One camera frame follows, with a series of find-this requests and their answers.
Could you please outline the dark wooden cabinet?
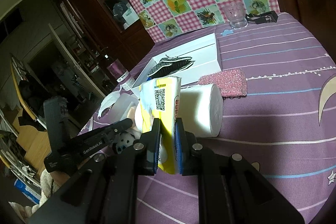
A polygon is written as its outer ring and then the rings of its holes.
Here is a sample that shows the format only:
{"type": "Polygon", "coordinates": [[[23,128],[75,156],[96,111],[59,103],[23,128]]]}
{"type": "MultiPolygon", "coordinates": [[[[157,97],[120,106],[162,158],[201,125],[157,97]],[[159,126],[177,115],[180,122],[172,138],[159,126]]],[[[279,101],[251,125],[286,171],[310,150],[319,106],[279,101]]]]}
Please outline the dark wooden cabinet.
{"type": "Polygon", "coordinates": [[[123,17],[127,11],[135,14],[128,0],[55,1],[69,12],[72,30],[96,61],[109,56],[131,71],[154,46],[139,19],[128,23],[123,17]]]}

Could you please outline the white panda plush toy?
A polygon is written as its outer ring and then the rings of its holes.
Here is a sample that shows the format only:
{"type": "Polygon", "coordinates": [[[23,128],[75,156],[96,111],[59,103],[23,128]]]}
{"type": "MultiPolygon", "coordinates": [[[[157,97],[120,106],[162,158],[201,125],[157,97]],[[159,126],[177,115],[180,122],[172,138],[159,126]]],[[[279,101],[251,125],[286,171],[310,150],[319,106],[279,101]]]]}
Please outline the white panda plush toy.
{"type": "Polygon", "coordinates": [[[121,154],[124,149],[133,145],[133,142],[139,139],[141,133],[132,128],[123,131],[115,136],[113,141],[113,152],[121,154]]]}

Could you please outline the pink glittery sponge cloth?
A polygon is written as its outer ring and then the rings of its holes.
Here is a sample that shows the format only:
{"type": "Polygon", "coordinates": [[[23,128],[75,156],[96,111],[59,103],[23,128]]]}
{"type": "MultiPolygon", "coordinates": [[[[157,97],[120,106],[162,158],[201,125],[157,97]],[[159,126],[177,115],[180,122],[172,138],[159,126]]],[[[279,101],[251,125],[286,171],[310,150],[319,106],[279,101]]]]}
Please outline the pink glittery sponge cloth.
{"type": "Polygon", "coordinates": [[[245,97],[247,95],[246,77],[240,68],[202,76],[198,80],[198,85],[208,84],[215,84],[224,98],[245,97]]]}

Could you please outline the white toilet paper roll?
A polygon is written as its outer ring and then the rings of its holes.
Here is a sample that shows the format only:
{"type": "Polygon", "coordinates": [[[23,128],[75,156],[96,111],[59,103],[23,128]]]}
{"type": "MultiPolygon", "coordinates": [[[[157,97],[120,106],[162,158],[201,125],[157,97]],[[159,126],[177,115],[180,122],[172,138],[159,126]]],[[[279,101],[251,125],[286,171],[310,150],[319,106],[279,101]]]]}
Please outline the white toilet paper roll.
{"type": "Polygon", "coordinates": [[[215,84],[194,85],[181,90],[178,117],[186,131],[197,138],[214,138],[221,131],[223,98],[215,84]]]}

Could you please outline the purple spray bottle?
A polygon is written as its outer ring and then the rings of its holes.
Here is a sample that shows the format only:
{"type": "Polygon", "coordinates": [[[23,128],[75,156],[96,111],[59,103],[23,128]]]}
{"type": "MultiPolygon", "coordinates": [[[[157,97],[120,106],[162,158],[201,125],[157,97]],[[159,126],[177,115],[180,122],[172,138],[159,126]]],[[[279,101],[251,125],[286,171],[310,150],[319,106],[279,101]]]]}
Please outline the purple spray bottle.
{"type": "Polygon", "coordinates": [[[119,59],[114,59],[108,52],[108,48],[105,47],[101,50],[103,55],[102,63],[109,73],[115,78],[121,88],[125,91],[130,91],[135,83],[134,77],[130,72],[122,65],[119,59]]]}

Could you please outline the yellow tissue pack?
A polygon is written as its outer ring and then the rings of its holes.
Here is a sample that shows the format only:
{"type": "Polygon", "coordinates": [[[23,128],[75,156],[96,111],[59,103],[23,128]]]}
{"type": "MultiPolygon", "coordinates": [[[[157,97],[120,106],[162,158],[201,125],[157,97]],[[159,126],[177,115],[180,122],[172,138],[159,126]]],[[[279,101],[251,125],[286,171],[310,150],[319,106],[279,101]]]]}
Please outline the yellow tissue pack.
{"type": "Polygon", "coordinates": [[[174,138],[181,80],[179,77],[169,76],[144,82],[139,87],[142,132],[151,130],[155,118],[161,121],[158,167],[169,174],[176,174],[178,171],[174,138]]]}

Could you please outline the white face mask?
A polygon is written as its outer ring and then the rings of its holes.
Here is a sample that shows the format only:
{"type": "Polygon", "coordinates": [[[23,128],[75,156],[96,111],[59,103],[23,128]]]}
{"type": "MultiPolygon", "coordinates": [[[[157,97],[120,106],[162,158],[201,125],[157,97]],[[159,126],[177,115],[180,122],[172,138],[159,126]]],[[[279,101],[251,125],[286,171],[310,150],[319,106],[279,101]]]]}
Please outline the white face mask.
{"type": "Polygon", "coordinates": [[[134,95],[122,93],[121,89],[108,94],[101,102],[98,110],[98,119],[107,117],[111,122],[125,118],[131,107],[138,105],[134,95]]]}

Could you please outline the grey checkered cloth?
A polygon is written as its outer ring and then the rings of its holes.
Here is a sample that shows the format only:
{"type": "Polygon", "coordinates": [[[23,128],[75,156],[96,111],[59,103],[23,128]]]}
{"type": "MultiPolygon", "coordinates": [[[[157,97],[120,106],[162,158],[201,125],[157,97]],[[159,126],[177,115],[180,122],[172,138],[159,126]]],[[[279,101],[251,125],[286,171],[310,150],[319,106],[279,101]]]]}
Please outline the grey checkered cloth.
{"type": "Polygon", "coordinates": [[[164,57],[159,63],[151,68],[147,77],[151,79],[161,78],[174,73],[184,71],[194,63],[192,57],[164,57]]]}

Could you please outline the black clip tool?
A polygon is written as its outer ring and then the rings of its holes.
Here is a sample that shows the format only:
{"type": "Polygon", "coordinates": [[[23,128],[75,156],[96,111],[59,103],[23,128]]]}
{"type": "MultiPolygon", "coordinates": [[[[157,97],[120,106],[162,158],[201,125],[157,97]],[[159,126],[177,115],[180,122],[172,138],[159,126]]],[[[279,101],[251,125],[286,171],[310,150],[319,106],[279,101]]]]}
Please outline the black clip tool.
{"type": "Polygon", "coordinates": [[[264,24],[264,23],[276,23],[278,20],[278,14],[275,11],[267,11],[262,14],[247,14],[245,16],[247,22],[254,24],[264,24]]]}

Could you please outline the white shallow cardboard box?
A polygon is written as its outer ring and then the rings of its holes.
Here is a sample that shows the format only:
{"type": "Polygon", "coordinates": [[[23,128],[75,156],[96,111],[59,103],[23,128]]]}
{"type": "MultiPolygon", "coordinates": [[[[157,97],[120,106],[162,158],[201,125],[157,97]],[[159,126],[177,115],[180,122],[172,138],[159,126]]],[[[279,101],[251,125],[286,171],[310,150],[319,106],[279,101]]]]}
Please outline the white shallow cardboard box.
{"type": "Polygon", "coordinates": [[[138,93],[142,83],[166,76],[180,77],[182,85],[192,84],[221,70],[219,46],[211,33],[152,57],[131,90],[138,93]]]}

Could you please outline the clear drinking glass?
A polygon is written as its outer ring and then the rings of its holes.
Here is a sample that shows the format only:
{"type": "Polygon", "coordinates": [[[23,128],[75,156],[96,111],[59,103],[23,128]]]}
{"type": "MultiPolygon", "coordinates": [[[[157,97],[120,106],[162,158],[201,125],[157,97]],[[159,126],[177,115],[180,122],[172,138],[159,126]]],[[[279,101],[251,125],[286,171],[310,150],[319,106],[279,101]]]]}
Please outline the clear drinking glass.
{"type": "Polygon", "coordinates": [[[223,10],[232,29],[237,30],[248,26],[245,9],[241,3],[227,3],[224,5],[223,10]]]}

